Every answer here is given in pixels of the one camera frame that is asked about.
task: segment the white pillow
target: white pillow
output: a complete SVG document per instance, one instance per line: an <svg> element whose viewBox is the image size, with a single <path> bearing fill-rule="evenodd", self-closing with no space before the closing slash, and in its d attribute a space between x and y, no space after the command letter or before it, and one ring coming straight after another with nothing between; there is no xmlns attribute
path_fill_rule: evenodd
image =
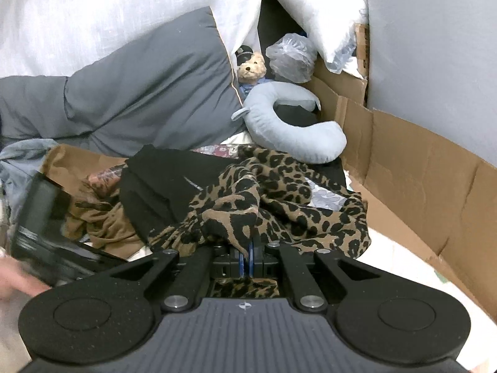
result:
<svg viewBox="0 0 497 373"><path fill-rule="evenodd" d="M242 44L260 50L261 0L0 0L0 77L70 76L142 34L210 6L236 64Z"/></svg>
<svg viewBox="0 0 497 373"><path fill-rule="evenodd" d="M367 0L278 0L306 31L329 71L340 73L355 49L355 23L368 23Z"/></svg>

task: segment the plastic bag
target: plastic bag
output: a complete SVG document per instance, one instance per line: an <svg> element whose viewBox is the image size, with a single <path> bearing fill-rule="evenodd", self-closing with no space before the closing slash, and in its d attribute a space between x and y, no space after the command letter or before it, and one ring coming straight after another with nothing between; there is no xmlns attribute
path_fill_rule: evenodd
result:
<svg viewBox="0 0 497 373"><path fill-rule="evenodd" d="M311 81L317 49L305 36L286 34L266 49L272 70L291 82Z"/></svg>

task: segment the leopard print blanket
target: leopard print blanket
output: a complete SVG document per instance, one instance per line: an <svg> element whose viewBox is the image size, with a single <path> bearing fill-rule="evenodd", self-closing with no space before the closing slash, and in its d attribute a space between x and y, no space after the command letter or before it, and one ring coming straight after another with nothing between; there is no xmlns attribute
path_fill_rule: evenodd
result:
<svg viewBox="0 0 497 373"><path fill-rule="evenodd" d="M217 184L193 198L181 224L149 238L153 249L174 248L188 256L208 242L229 243L248 258L255 235L262 243L282 240L300 252L328 248L351 258L369 247L366 207L359 193L289 154L252 146L239 150L243 161L227 167ZM311 189L305 178L345 197L342 209L308 206Z"/></svg>

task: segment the light blue neck pillow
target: light blue neck pillow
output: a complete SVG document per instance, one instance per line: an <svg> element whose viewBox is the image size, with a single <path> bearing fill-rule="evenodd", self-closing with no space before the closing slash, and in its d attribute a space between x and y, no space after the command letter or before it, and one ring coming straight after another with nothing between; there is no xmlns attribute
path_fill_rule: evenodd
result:
<svg viewBox="0 0 497 373"><path fill-rule="evenodd" d="M308 127L292 126L280 118L274 107L280 104L298 106L312 112L321 109L317 96L289 82L268 82L256 85L245 99L244 107L231 116L244 117L252 139L267 149L289 153L309 164L324 164L336 159L347 144L336 122L321 122Z"/></svg>

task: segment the cardboard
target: cardboard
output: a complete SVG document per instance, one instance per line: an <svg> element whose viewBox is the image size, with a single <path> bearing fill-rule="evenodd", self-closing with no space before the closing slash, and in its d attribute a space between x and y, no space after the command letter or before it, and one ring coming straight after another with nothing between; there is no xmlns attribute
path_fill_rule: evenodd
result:
<svg viewBox="0 0 497 373"><path fill-rule="evenodd" d="M364 104L367 80L361 80L342 71L340 74L331 73L321 57L317 57L314 65L314 75L342 97Z"/></svg>
<svg viewBox="0 0 497 373"><path fill-rule="evenodd" d="M357 66L359 74L364 78L369 76L369 25L355 25L357 42Z"/></svg>
<svg viewBox="0 0 497 373"><path fill-rule="evenodd" d="M351 90L340 97L331 86L336 76L317 66L306 87L321 100L321 119L344 130L342 162L361 183L369 226L432 265L497 322L497 169L427 129L365 108Z"/></svg>

